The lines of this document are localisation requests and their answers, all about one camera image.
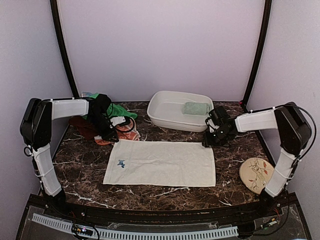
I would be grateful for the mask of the mint green panda towel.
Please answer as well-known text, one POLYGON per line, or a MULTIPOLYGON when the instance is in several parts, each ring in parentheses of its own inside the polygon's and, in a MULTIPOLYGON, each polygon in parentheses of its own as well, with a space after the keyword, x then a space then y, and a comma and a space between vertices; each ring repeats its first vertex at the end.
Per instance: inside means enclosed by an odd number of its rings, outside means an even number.
POLYGON ((205 116, 212 110, 212 106, 205 102, 186 102, 183 105, 182 113, 185 115, 205 116))

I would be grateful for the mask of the white plastic basin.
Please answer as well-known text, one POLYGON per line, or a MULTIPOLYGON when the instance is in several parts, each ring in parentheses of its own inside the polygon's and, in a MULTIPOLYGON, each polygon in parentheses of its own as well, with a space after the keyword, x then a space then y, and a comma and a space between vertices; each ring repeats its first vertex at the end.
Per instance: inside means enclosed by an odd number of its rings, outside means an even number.
POLYGON ((188 102, 208 104, 211 110, 214 108, 213 101, 205 95, 163 90, 156 92, 151 98, 147 115, 154 125, 161 128, 187 132, 205 131, 205 119, 208 115, 184 114, 183 108, 188 102))

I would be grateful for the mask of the cream white towel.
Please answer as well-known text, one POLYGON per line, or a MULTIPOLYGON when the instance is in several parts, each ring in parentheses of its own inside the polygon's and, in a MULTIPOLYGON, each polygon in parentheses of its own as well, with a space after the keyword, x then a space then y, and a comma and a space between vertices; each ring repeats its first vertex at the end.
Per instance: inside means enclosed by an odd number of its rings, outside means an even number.
POLYGON ((116 142, 109 156, 104 185, 215 187, 214 152, 200 142, 116 142))

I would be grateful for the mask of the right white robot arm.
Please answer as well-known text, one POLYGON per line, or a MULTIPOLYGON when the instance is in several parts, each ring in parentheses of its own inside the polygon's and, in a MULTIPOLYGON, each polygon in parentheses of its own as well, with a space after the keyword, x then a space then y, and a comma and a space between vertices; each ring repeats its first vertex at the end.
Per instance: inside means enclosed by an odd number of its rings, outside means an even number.
POLYGON ((263 192, 277 197, 293 178, 299 162, 311 149, 317 136, 317 127, 310 126, 305 115, 308 112, 294 102, 253 110, 231 117, 223 106, 208 113, 205 119, 207 130, 202 145, 205 148, 225 146, 236 135, 261 130, 277 130, 280 139, 280 154, 274 173, 263 192))

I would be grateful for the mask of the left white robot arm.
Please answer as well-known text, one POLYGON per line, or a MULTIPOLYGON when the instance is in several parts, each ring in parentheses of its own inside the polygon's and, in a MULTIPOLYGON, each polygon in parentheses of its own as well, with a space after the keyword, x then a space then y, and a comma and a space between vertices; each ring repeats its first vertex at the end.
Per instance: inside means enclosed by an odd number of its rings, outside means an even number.
POLYGON ((51 157, 52 122, 62 118, 86 116, 103 140, 118 140, 115 126, 107 113, 111 103, 111 99, 105 94, 96 98, 32 98, 28 103, 20 125, 20 134, 26 145, 24 153, 32 158, 34 172, 43 193, 55 199, 50 208, 60 218, 67 218, 71 208, 59 199, 65 197, 65 192, 51 157))

